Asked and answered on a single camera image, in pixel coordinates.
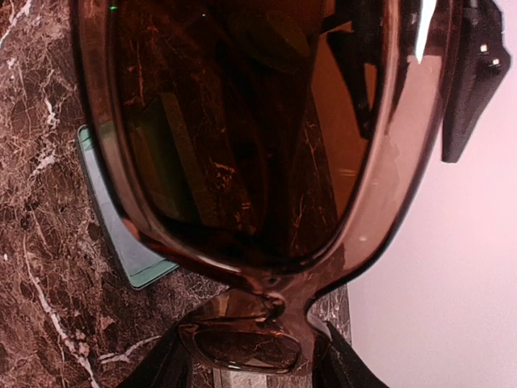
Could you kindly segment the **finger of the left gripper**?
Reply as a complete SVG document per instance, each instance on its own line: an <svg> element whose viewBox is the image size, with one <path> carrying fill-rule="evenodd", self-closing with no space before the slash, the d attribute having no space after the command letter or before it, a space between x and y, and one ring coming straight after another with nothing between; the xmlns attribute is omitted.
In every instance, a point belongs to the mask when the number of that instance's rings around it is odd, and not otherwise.
<svg viewBox="0 0 517 388"><path fill-rule="evenodd" d="M451 90L443 116L443 162L460 160L481 114L511 66L502 12L491 0L465 1Z"/></svg>

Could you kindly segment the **beige glasses case teal lining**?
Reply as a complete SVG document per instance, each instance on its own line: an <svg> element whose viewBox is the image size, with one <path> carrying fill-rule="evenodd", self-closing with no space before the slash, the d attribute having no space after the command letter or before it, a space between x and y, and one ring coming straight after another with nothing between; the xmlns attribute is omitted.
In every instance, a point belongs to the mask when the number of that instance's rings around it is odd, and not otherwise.
<svg viewBox="0 0 517 388"><path fill-rule="evenodd" d="M191 387L194 388L311 388L312 377L267 375L227 369L209 368L194 364Z"/></svg>

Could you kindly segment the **brown sunglasses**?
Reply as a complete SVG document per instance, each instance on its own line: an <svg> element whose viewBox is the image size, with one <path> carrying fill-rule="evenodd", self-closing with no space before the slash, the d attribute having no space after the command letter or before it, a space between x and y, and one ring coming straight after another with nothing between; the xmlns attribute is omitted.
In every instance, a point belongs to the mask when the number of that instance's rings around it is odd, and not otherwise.
<svg viewBox="0 0 517 388"><path fill-rule="evenodd" d="M126 226L227 285L177 325L200 361L313 372L309 314L407 210L462 1L74 1L83 98Z"/></svg>

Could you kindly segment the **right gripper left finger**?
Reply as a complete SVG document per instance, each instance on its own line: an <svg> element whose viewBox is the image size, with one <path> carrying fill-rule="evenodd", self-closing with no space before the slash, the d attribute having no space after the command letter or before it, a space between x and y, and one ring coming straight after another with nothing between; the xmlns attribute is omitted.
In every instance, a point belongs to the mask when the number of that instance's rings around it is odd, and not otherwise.
<svg viewBox="0 0 517 388"><path fill-rule="evenodd" d="M179 337L177 325L164 333L145 359L119 388L188 388L192 361Z"/></svg>

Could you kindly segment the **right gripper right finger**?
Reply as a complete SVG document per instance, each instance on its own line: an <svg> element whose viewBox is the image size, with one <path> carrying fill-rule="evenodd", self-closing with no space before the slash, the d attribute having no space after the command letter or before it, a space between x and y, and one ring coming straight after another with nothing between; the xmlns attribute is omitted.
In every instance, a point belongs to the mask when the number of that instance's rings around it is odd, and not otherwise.
<svg viewBox="0 0 517 388"><path fill-rule="evenodd" d="M388 388L361 360L338 330L326 322L330 331L329 350L313 371L313 387Z"/></svg>

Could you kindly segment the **blue-grey glasses case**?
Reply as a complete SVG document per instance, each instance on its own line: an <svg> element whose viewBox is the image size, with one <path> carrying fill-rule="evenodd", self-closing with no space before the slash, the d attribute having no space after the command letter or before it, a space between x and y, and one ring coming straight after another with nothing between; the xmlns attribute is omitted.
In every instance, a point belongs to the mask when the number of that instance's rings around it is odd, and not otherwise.
<svg viewBox="0 0 517 388"><path fill-rule="evenodd" d="M77 149L82 173L103 237L115 266L133 289L143 289L177 270L176 263L144 247L132 236L117 213L107 190L107 181L99 166L90 130L83 125L77 131Z"/></svg>

